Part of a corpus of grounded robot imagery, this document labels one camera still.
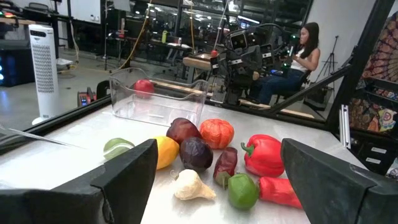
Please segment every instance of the white table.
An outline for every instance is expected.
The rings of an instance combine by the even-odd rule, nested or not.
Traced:
[[[105,107],[47,136],[87,149],[33,142],[0,157],[0,188],[52,189],[102,164],[103,146],[112,138],[124,138],[138,145],[166,134],[168,127],[117,118],[111,112],[110,106]],[[236,172],[246,172],[240,143],[247,142],[253,134],[268,134],[279,140],[292,138],[364,168],[326,131],[206,105],[201,120],[209,118],[228,120],[235,128],[230,146],[238,150]],[[170,167],[157,171],[142,223],[309,223],[303,210],[263,201],[246,212],[233,208],[228,203],[227,191],[212,179],[220,154],[221,151],[214,151],[213,165],[200,174],[202,181],[216,192],[214,202],[202,198],[180,201],[174,197],[170,171],[183,170],[178,157]]]

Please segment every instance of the green fruit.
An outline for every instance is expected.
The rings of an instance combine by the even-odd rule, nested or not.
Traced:
[[[247,174],[236,174],[228,179],[228,199],[232,206],[249,210],[259,197],[259,190]]]
[[[111,160],[133,147],[133,143],[121,138],[109,140],[104,146],[104,157]]]

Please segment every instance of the fake fruit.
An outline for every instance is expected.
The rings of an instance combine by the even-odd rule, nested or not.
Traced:
[[[259,197],[259,191],[247,174],[236,174],[228,180],[228,199],[232,206],[249,210]]]
[[[204,184],[194,170],[186,169],[179,173],[175,181],[174,195],[181,200],[190,200],[197,197],[213,200],[216,193]]]
[[[261,177],[258,183],[261,200],[303,209],[288,179]]]
[[[104,146],[104,157],[107,160],[113,159],[133,147],[133,143],[122,138],[111,139]]]
[[[237,163],[238,151],[235,148],[227,147],[219,156],[214,168],[213,178],[224,189],[228,185],[228,179],[235,175]]]
[[[277,139],[265,135],[253,135],[247,144],[241,143],[246,169],[260,177],[278,177],[285,171],[280,157],[281,143]]]
[[[169,166],[177,158],[180,146],[173,139],[166,136],[154,137],[157,141],[157,166],[156,169]]]
[[[150,97],[151,93],[155,92],[154,84],[149,80],[138,80],[134,84],[134,90],[139,91],[137,92],[137,96],[148,98]]]
[[[225,149],[234,138],[234,128],[227,121],[208,119],[200,125],[200,134],[212,149]]]
[[[203,172],[213,162],[213,151],[204,142],[196,137],[188,138],[180,147],[180,158],[186,169]]]
[[[180,146],[182,141],[190,137],[202,138],[197,127],[185,118],[175,119],[167,130],[166,136],[176,141]]]

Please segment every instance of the black hair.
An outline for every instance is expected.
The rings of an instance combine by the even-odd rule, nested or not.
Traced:
[[[318,47],[319,43],[319,25],[316,22],[307,23],[304,28],[308,30],[308,40],[304,45],[304,52],[301,54],[300,58],[306,58],[310,56],[313,50]]]

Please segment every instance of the red pepper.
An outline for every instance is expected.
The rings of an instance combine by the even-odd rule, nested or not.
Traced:
[[[138,80],[134,84],[134,90],[139,91],[137,92],[137,96],[143,98],[149,98],[150,93],[155,92],[154,84],[152,84],[152,82],[150,82],[149,80]]]
[[[303,209],[288,179],[261,177],[259,188],[261,200]]]
[[[235,175],[236,164],[238,163],[238,151],[233,147],[227,147],[217,159],[213,178],[218,184],[225,187],[228,179]]]
[[[281,143],[277,139],[265,135],[253,135],[247,144],[241,143],[246,169],[260,177],[278,177],[285,171],[280,157]]]

